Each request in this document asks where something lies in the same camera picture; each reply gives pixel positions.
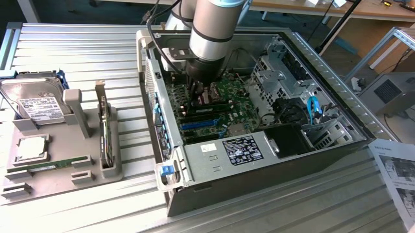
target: white label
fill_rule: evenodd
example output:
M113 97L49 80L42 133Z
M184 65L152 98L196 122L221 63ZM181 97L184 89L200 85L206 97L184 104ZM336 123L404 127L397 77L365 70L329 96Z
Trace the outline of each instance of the white label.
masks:
M27 172L45 171L45 170L50 170L50 169L54 169L54 168L55 168L54 165L51 165L51 166L43 166L43 167L39 167L39 168L29 169Z
M201 145L200 149L201 149L201 152L209 152L209 151L216 150L214 143Z
M18 102L34 122L63 118L54 97L19 99Z
M196 113L209 112L212 110L213 110L212 108L200 109L200 110L196 110Z

